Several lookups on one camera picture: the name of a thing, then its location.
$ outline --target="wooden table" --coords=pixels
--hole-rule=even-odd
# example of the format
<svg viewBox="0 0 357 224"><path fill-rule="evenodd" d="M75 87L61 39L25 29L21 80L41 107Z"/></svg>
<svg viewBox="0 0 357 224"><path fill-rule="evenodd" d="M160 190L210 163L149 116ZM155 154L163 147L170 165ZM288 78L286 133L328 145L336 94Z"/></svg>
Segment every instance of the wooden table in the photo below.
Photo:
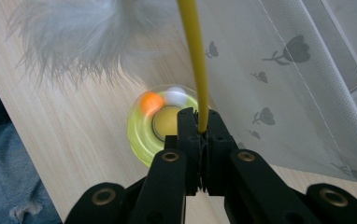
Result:
<svg viewBox="0 0 357 224"><path fill-rule="evenodd" d="M23 50L16 36L7 38L7 20L18 0L0 0L0 96L21 140L65 220L89 187L114 182L128 187L148 168L132 152L127 140L127 115L136 98L161 84L194 89L188 51L180 39L158 43L169 53L144 70L141 83L108 85L88 78L75 86L38 82L18 65ZM323 175L274 167L286 183L304 192L312 183L326 182L357 197L357 183ZM187 199L187 223L226 223L222 198L205 194Z"/></svg>

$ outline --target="denim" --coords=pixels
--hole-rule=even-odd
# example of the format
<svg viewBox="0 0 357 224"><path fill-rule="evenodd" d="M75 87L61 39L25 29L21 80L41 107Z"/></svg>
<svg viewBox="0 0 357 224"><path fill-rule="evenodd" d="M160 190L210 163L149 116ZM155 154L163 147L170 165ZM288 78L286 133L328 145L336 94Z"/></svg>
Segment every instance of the denim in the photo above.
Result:
<svg viewBox="0 0 357 224"><path fill-rule="evenodd" d="M0 100L0 223L61 223Z"/></svg>

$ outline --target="yellow rod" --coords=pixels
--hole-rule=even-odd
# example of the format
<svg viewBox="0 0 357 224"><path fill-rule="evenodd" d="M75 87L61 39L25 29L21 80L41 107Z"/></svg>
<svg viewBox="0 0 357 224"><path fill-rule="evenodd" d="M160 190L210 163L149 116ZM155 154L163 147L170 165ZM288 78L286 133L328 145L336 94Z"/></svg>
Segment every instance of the yellow rod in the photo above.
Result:
<svg viewBox="0 0 357 224"><path fill-rule="evenodd" d="M193 63L193 74L198 97L198 132L204 133L207 129L208 121L207 72L195 0L178 0L178 8Z"/></svg>

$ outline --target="metal screw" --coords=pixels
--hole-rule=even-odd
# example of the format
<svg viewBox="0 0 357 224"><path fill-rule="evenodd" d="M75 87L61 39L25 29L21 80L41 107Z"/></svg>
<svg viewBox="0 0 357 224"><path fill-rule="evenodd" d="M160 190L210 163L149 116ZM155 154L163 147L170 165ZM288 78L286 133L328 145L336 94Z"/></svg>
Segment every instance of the metal screw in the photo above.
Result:
<svg viewBox="0 0 357 224"><path fill-rule="evenodd" d="M319 194L326 202L337 207L345 207L349 203L348 199L345 198L342 194L331 189L321 189Z"/></svg>
<svg viewBox="0 0 357 224"><path fill-rule="evenodd" d="M249 152L239 152L237 154L238 158L241 159L242 161L254 161L255 156Z"/></svg>
<svg viewBox="0 0 357 224"><path fill-rule="evenodd" d="M179 159L179 154L176 152L166 152L163 156L162 159L164 161L176 161Z"/></svg>
<svg viewBox="0 0 357 224"><path fill-rule="evenodd" d="M103 188L95 192L92 196L92 202L96 205L105 205L114 201L117 193L114 189Z"/></svg>

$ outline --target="feather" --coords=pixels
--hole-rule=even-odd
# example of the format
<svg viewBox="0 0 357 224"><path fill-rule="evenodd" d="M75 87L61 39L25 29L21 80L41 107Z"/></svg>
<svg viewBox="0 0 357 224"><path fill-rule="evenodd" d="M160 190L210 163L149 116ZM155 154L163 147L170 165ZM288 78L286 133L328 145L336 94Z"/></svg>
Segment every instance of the feather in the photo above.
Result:
<svg viewBox="0 0 357 224"><path fill-rule="evenodd" d="M39 68L52 81L73 82L106 74L111 83L149 57L137 41L157 36L178 20L174 0L23 0L12 14L9 35L20 32L26 70Z"/></svg>

